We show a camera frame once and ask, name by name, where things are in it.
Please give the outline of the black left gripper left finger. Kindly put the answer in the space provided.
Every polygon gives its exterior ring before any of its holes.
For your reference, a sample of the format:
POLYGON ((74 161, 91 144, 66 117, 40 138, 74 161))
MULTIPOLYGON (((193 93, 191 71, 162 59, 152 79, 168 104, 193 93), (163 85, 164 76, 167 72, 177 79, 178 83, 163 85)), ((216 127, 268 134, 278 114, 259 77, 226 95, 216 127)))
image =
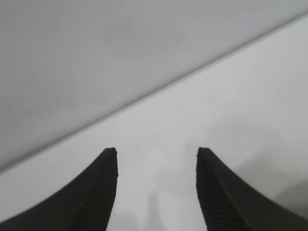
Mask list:
POLYGON ((104 231, 113 209, 117 152, 106 148, 55 194, 0 224, 2 231, 104 231))

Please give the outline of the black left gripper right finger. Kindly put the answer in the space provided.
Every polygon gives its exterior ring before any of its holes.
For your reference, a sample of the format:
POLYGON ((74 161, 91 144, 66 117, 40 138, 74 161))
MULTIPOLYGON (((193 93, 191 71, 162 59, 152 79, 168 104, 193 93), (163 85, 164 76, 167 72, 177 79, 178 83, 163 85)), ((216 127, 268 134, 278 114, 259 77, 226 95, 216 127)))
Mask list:
POLYGON ((200 147, 196 190, 209 231, 306 231, 307 219, 255 190, 209 148, 200 147))

